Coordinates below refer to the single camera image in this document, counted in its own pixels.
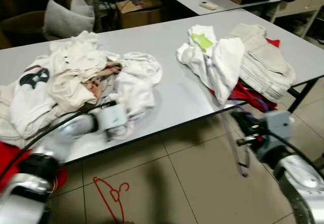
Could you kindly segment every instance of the tiled floor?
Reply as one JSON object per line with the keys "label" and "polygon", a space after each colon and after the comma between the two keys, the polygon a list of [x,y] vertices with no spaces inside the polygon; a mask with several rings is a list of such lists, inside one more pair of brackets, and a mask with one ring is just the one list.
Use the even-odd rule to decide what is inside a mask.
{"label": "tiled floor", "polygon": [[[291,102],[285,96],[279,109]],[[324,80],[293,117],[291,142],[315,160],[324,152]],[[239,137],[232,120],[230,127]],[[269,168],[250,155],[249,177],[242,178],[219,116],[186,124],[68,166],[67,184],[50,200],[53,223],[115,223],[93,183],[95,176],[116,189],[115,199],[120,190],[126,220],[136,224],[295,223]],[[121,223],[109,186],[101,181],[98,186]]]}

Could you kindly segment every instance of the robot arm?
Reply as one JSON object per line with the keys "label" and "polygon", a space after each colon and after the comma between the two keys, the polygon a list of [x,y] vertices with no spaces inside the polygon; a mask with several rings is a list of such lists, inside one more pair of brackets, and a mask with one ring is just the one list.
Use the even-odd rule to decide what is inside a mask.
{"label": "robot arm", "polygon": [[237,144],[249,144],[258,160],[274,170],[280,189],[293,208],[296,222],[324,224],[322,175],[310,162],[288,151],[287,145],[282,142],[290,137],[290,113],[272,111],[266,113],[262,120],[256,120],[245,112],[233,112],[232,115],[245,134],[245,138],[238,140]]}
{"label": "robot arm", "polygon": [[[69,116],[59,118],[54,124]],[[42,138],[39,146],[20,163],[20,172],[11,179],[0,197],[0,224],[48,223],[46,202],[57,170],[69,156],[75,140],[84,134],[126,122],[122,107],[112,103],[109,107],[80,115]]]}

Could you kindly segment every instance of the red cloth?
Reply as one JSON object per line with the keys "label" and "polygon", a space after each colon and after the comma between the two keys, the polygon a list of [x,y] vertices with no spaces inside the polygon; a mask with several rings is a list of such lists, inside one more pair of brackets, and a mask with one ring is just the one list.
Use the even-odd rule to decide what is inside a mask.
{"label": "red cloth", "polygon": [[[280,46],[280,40],[270,40],[268,38],[266,38],[266,40],[270,44],[276,46],[277,48]],[[209,91],[213,95],[215,95],[215,92],[213,90],[209,89]],[[265,109],[264,109],[262,103],[260,103],[255,98],[262,100],[267,105],[267,107],[270,111],[277,110],[276,109],[277,103],[269,101],[267,98],[265,98],[263,95],[261,95],[259,92],[255,91],[255,90],[246,88],[240,81],[237,82],[236,86],[234,87],[234,89],[232,91],[232,94],[229,96],[229,99],[232,99],[232,100],[246,101],[252,107],[254,107],[257,110],[264,113]]]}
{"label": "red cloth", "polygon": [[[0,141],[0,172],[2,172],[5,167],[8,165],[8,163],[20,152],[20,149],[18,147],[15,147],[13,145],[5,144]],[[0,192],[5,187],[6,183],[19,172],[18,165],[19,163],[26,159],[30,155],[30,151],[26,151],[15,163],[14,165],[9,169],[9,171],[6,173],[3,180],[0,182]],[[63,186],[67,180],[67,171],[65,168],[61,168],[57,175],[57,180],[55,180],[54,186],[57,188]]]}

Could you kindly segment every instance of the black cable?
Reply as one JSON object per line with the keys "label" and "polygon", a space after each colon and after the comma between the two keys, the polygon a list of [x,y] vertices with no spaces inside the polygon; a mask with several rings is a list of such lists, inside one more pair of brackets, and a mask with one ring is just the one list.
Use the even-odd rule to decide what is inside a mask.
{"label": "black cable", "polygon": [[41,133],[39,136],[37,136],[35,139],[33,139],[29,144],[27,144],[23,149],[21,149],[21,151],[10,161],[10,163],[6,166],[6,168],[2,171],[1,175],[0,175],[0,182],[2,181],[3,177],[6,175],[6,173],[9,171],[9,169],[13,166],[13,164],[30,148],[32,147],[37,141],[39,141],[41,138],[43,138],[45,135],[49,134],[50,132],[52,132],[54,129],[57,129],[58,127],[62,126],[63,124],[69,122],[70,120],[82,115],[82,114],[86,114],[89,111],[99,108],[99,107],[103,107],[105,105],[109,105],[111,104],[111,102],[106,102],[103,103],[101,105],[89,108],[89,109],[85,109],[85,110],[81,110],[79,112],[77,112],[76,114],[68,117],[67,119],[63,120],[61,123],[58,123],[54,126],[52,126],[51,128],[48,128],[47,130],[45,130],[43,133]]}
{"label": "black cable", "polygon": [[305,162],[307,162],[312,168],[314,168],[314,170],[321,176],[322,179],[324,179],[324,176],[321,173],[321,171],[319,171],[318,168],[314,165],[314,163],[312,163],[312,161],[310,159],[308,159],[308,157],[304,153],[302,153],[298,148],[296,148],[295,146],[290,144],[284,138],[280,137],[279,135],[277,135],[269,130],[267,131],[267,134],[275,137],[276,139],[278,139],[279,141],[284,143],[286,146],[293,149]]}

